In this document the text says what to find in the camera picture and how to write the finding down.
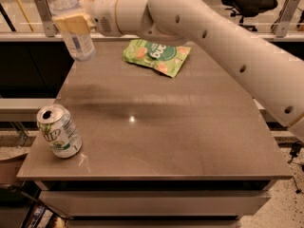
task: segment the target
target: aluminum can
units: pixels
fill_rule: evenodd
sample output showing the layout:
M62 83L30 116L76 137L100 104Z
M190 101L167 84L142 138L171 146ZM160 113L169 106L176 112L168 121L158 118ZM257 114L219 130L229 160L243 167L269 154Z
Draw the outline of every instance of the aluminum can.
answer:
M37 113L37 126L57 157L69 158L82 147L69 111L60 104L41 108Z

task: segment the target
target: office chair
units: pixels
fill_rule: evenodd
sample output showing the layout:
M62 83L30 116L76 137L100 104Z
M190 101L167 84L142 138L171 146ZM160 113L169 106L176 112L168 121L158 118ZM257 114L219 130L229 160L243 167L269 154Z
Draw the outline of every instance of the office chair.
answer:
M241 16L238 24L251 31L257 31L256 26L244 25L244 18L256 17L277 7L276 0L221 0L221 3L231 7L227 9L232 11L231 17Z

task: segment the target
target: green chip bag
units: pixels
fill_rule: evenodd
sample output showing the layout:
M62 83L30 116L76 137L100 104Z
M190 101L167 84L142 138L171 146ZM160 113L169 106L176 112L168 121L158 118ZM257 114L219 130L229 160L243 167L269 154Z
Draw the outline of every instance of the green chip bag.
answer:
M123 51L123 60L128 63L154 68L174 78L190 49L190 47L169 47L138 39L132 40Z

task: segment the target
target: plastic bottle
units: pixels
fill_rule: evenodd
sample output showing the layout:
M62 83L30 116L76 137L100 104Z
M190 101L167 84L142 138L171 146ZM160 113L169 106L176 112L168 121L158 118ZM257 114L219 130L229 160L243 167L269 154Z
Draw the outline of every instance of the plastic bottle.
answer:
M49 0L48 7L52 16L62 15L80 9L78 0ZM86 61L95 54L95 47L89 34L76 34L60 31L71 57Z

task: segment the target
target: white robotic arm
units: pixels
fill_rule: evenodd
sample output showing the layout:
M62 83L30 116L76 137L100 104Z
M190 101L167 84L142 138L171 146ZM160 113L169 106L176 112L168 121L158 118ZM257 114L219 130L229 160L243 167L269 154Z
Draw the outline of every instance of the white robotic arm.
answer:
M304 63L230 22L201 0L85 0L105 36L198 44L304 142Z

